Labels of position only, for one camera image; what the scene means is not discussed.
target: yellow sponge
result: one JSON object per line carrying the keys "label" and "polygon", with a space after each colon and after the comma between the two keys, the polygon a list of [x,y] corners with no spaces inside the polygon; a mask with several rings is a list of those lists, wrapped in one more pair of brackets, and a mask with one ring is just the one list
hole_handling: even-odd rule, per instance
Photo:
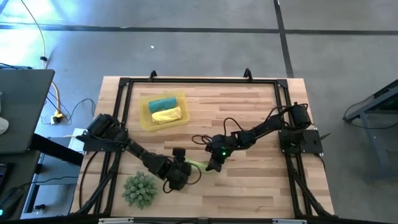
{"label": "yellow sponge", "polygon": [[182,116],[181,108],[176,107],[165,111],[159,111],[152,114],[152,121],[158,124],[164,124],[176,119],[180,119]]}

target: yellow plastic container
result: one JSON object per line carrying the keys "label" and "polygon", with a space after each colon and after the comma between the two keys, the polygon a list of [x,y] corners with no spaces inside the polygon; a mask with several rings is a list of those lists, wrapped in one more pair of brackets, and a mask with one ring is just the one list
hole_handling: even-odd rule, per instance
{"label": "yellow plastic container", "polygon": [[[165,123],[165,124],[157,124],[152,122],[152,113],[149,111],[148,103],[154,100],[161,100],[164,98],[176,97],[177,105],[176,107],[181,108],[182,117],[181,119]],[[139,106],[139,116],[141,127],[147,131],[155,131],[158,129],[169,128],[172,126],[177,126],[181,124],[186,124],[189,121],[189,113],[187,107],[187,101],[185,100],[185,93],[183,90],[173,91],[173,92],[164,92],[163,94],[144,96],[139,98],[138,102]]]}

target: wooden table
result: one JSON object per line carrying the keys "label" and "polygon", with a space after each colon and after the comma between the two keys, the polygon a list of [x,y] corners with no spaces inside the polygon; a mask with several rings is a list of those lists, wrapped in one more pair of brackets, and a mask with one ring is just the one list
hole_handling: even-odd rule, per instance
{"label": "wooden table", "polygon": [[[96,115],[113,113],[120,77],[104,77]],[[287,79],[292,102],[308,103],[304,80]],[[190,113],[188,124],[147,132],[139,122],[138,100],[141,96],[164,91],[185,90]],[[158,154],[172,155],[173,147],[184,147],[186,156],[199,162],[208,162],[210,153],[204,146],[191,142],[194,134],[210,136],[223,133],[223,120],[236,119],[244,129],[251,129],[264,121],[276,106],[274,88],[267,84],[219,83],[135,83],[132,89],[127,128],[129,135],[141,146]],[[227,122],[227,132],[237,131],[233,122]],[[82,174],[88,158],[81,166]],[[90,197],[100,179],[104,153],[99,152],[88,168],[83,184],[83,203]],[[324,208],[333,213],[325,171],[319,158],[304,154],[303,164],[307,184]],[[123,184],[138,170],[148,173],[142,162],[124,153],[118,172],[112,217],[223,217],[223,218],[292,218],[293,207],[287,177],[286,161],[279,149],[277,133],[264,136],[250,149],[235,151],[223,165],[220,173],[204,173],[199,183],[187,185],[181,191],[162,192],[163,182],[156,179],[159,194],[150,208],[140,210],[128,207],[122,198]],[[190,182],[196,180],[194,171]],[[72,210],[78,210],[79,186],[75,191]],[[105,188],[102,207],[105,206],[108,187]],[[302,193],[298,190],[300,208],[305,212]]]}

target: black cable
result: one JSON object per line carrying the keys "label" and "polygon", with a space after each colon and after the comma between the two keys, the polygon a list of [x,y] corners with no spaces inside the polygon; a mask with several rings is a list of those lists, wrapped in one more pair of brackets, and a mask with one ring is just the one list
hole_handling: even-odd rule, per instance
{"label": "black cable", "polygon": [[390,125],[390,126],[386,126],[386,127],[367,128],[367,127],[364,127],[364,126],[360,126],[360,125],[356,125],[356,124],[350,123],[350,122],[347,120],[346,115],[347,115],[347,112],[349,111],[349,109],[351,109],[352,107],[354,107],[354,106],[356,106],[356,105],[358,105],[358,104],[361,104],[361,103],[367,101],[368,99],[372,98],[372,96],[373,96],[373,95],[367,97],[367,98],[366,98],[365,100],[363,100],[363,101],[354,103],[353,105],[349,106],[349,107],[347,108],[347,110],[344,112],[343,121],[344,121],[345,123],[349,124],[349,125],[352,125],[352,126],[357,127],[357,128],[363,128],[363,129],[389,129],[389,128],[392,128],[392,127],[394,127],[394,126],[397,126],[397,125],[398,125],[398,122],[396,122],[395,124],[392,124],[392,125]]}
{"label": "black cable", "polygon": [[85,204],[76,212],[79,214],[87,214],[92,206],[94,205],[95,201],[98,198],[99,194],[103,193],[104,188],[108,184],[108,182],[111,180],[111,178],[118,172],[118,166],[119,166],[119,160],[120,160],[121,154],[116,153],[113,163],[111,168],[108,170],[108,173],[105,175],[103,180],[98,184],[97,188],[94,190],[93,194],[90,196],[90,198],[85,202]]}
{"label": "black cable", "polygon": [[90,101],[91,101],[91,114],[94,116],[94,112],[95,112],[95,102],[94,102],[94,100],[92,100],[91,98],[85,98],[85,99],[83,99],[83,100],[80,100],[80,101],[76,104],[76,106],[75,106],[75,107],[73,108],[73,110],[72,110],[72,113],[69,113],[69,111],[67,110],[67,108],[65,107],[65,105],[63,105],[62,102],[60,101],[60,104],[61,104],[61,106],[63,107],[63,109],[64,109],[65,111],[67,111],[67,113],[69,114],[69,118],[65,117],[65,119],[67,119],[67,121],[72,120],[72,117],[73,117],[73,114],[74,114],[74,112],[75,112],[76,107],[77,107],[80,103],[82,103],[82,102],[84,102],[84,101],[86,101],[86,100],[90,100]]}
{"label": "black cable", "polygon": [[64,118],[66,118],[66,116],[65,116],[60,110],[58,110],[57,106],[55,106],[55,104],[50,100],[50,98],[49,98],[48,96],[46,96],[46,98],[47,98],[47,100],[49,100],[49,102],[54,106],[54,108],[55,108],[60,114],[62,114],[62,116],[63,116]]}
{"label": "black cable", "polygon": [[232,121],[234,121],[235,122],[235,124],[238,126],[238,128],[241,130],[241,131],[243,131],[243,132],[245,132],[245,133],[253,133],[253,131],[245,131],[240,125],[239,125],[239,123],[235,120],[235,119],[233,119],[233,118],[230,118],[230,117],[228,117],[228,118],[225,118],[224,119],[224,137],[226,137],[226,126],[225,126],[225,122],[227,121],[227,120],[232,120]]}
{"label": "black cable", "polygon": [[51,124],[51,123],[44,123],[44,121],[43,121],[43,116],[40,116],[40,119],[42,120],[42,124],[44,124],[44,125]]}
{"label": "black cable", "polygon": [[62,106],[63,109],[68,113],[69,118],[66,117],[65,114],[63,114],[61,111],[59,111],[58,108],[55,106],[55,104],[54,104],[48,97],[47,97],[47,99],[48,99],[49,102],[54,106],[54,108],[55,108],[60,114],[62,114],[62,116],[63,116],[67,121],[70,121],[70,123],[67,123],[66,125],[71,125],[71,124],[73,123],[72,117],[73,117],[73,114],[74,114],[74,112],[75,112],[77,106],[78,106],[80,103],[82,103],[82,102],[84,102],[84,101],[86,101],[86,100],[90,100],[90,101],[91,101],[91,114],[94,116],[94,112],[95,112],[95,102],[94,102],[91,98],[85,98],[85,99],[83,99],[83,100],[80,100],[80,101],[75,105],[75,107],[73,108],[72,113],[70,113],[70,112],[67,110],[67,108],[66,108],[66,107],[61,103],[61,101],[60,101],[61,106]]}
{"label": "black cable", "polygon": [[83,199],[81,198],[81,191],[83,190],[83,181],[85,179],[86,173],[87,173],[87,169],[88,166],[91,164],[92,160],[94,159],[95,155],[97,155],[97,152],[94,152],[94,154],[88,159],[87,161],[87,165],[83,171],[83,175],[81,175],[81,180],[80,180],[80,187],[79,187],[79,208],[81,208],[81,206],[83,205]]}
{"label": "black cable", "polygon": [[26,183],[26,184],[22,184],[22,185],[19,186],[18,188],[21,188],[21,187],[23,187],[23,186],[25,186],[25,185],[30,185],[30,184],[46,183],[46,182],[48,182],[48,181],[50,181],[50,180],[62,180],[62,179],[64,179],[64,178],[79,178],[79,177],[65,176],[65,177],[59,177],[59,178],[51,178],[51,179],[48,179],[48,180],[45,180],[45,181],[33,181],[33,182]]}
{"label": "black cable", "polygon": [[271,109],[271,111],[269,112],[267,118],[264,120],[263,123],[265,123],[266,121],[268,121],[268,119],[271,117],[271,114],[272,114],[272,112],[274,112],[274,110],[276,110],[276,109],[278,109],[278,108],[287,108],[287,107],[290,107],[290,106],[276,106],[276,107],[274,107],[273,109]]}
{"label": "black cable", "polygon": [[317,157],[319,157],[319,159],[321,159],[322,164],[323,164],[323,169],[326,170],[325,161],[323,160],[322,156],[320,156],[318,153],[315,153],[315,155],[316,155]]}
{"label": "black cable", "polygon": [[[194,140],[195,137],[200,137],[200,138],[201,138],[201,141],[202,141],[203,143],[200,143],[200,142],[195,141],[195,140]],[[208,136],[208,135],[206,135],[206,134],[204,134],[204,135],[196,134],[196,135],[192,136],[191,140],[192,140],[194,143],[196,143],[196,144],[201,144],[201,145],[211,144],[211,137]]]}
{"label": "black cable", "polygon": [[170,193],[173,191],[173,189],[170,189],[168,192],[166,191],[166,184],[169,182],[169,180],[166,180],[163,184],[163,192],[165,192],[166,194]]}
{"label": "black cable", "polygon": [[199,178],[198,178],[196,181],[194,181],[193,183],[187,183],[187,185],[194,185],[195,183],[199,182],[199,180],[201,179],[201,170],[200,170],[200,168],[199,168],[196,164],[192,164],[192,163],[190,163],[190,162],[189,162],[189,164],[190,164],[191,166],[196,167],[196,168],[199,170]]}
{"label": "black cable", "polygon": [[70,116],[70,119],[72,119],[72,116],[73,116],[73,114],[74,114],[74,112],[75,112],[76,107],[77,107],[80,103],[82,103],[82,102],[84,102],[84,101],[86,101],[86,100],[90,100],[90,101],[91,101],[91,115],[94,116],[95,103],[94,103],[94,101],[93,101],[92,99],[90,99],[90,98],[85,98],[85,99],[83,99],[83,100],[80,100],[80,101],[76,104],[76,106],[75,106],[74,109],[72,110],[72,114],[71,114],[71,116]]}
{"label": "black cable", "polygon": [[19,70],[19,69],[24,70],[23,68],[18,68],[18,67],[12,66],[12,65],[8,65],[8,64],[6,64],[6,63],[0,63],[0,65],[5,65],[5,66],[7,66],[7,67],[14,68],[14,69],[16,69],[16,70]]}

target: desk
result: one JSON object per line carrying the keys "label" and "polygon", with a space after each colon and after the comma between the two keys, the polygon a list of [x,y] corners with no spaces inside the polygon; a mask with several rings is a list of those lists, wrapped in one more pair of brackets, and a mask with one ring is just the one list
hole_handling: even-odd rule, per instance
{"label": "desk", "polygon": [[[55,143],[50,145],[53,147],[48,147],[49,140],[34,134],[54,73],[54,70],[0,70],[0,91],[3,92],[0,116],[9,121],[8,130],[0,135],[0,162],[12,165],[11,169],[7,171],[9,173],[7,174],[4,188],[0,191],[0,200],[13,187],[19,187],[22,184],[36,180],[43,181],[60,177],[63,173],[57,171],[61,167],[77,168],[75,165],[61,162],[50,156],[59,155],[60,157],[58,158],[62,159],[62,156],[74,155],[77,159],[65,159],[65,161],[77,161],[76,164],[81,164],[82,155],[79,153]],[[39,161],[40,152],[47,152],[48,156],[46,155],[44,162]],[[34,176],[38,172],[36,169],[38,162],[45,165],[42,167],[40,175]],[[45,184],[70,183],[71,180],[69,179],[52,180]],[[22,213],[31,212],[35,194],[37,193],[33,189],[35,187],[39,189],[38,186],[32,184],[23,187],[25,194],[11,220],[20,219]]]}
{"label": "desk", "polygon": [[[120,77],[104,77],[96,114],[113,113]],[[292,102],[308,103],[303,79],[288,79]],[[138,99],[141,96],[163,91],[185,90],[190,113],[188,124],[156,132],[147,132],[139,123]],[[191,142],[194,134],[223,133],[223,120],[236,119],[244,129],[251,129],[262,122],[276,105],[274,88],[266,84],[227,83],[135,83],[127,119],[129,135],[147,150],[170,155],[173,147],[184,147],[186,156],[199,162],[208,162],[210,153],[204,147]],[[227,132],[237,131],[234,123],[227,123]],[[91,154],[85,156],[81,167],[86,166]],[[82,198],[85,202],[100,179],[104,153],[93,159],[85,177]],[[303,164],[309,189],[324,208],[333,213],[325,171],[319,158],[303,155]],[[286,161],[280,152],[277,133],[271,133],[257,141],[247,151],[235,151],[223,165],[220,173],[203,174],[199,183],[186,186],[181,191],[164,194],[163,182],[156,179],[160,194],[150,208],[140,210],[128,207],[122,198],[126,179],[137,170],[146,168],[129,153],[123,153],[113,201],[112,217],[228,217],[228,218],[292,218]],[[194,172],[190,181],[195,180]],[[76,188],[71,212],[78,210],[79,187]],[[105,188],[102,209],[108,188]],[[300,208],[304,211],[301,191]]]}

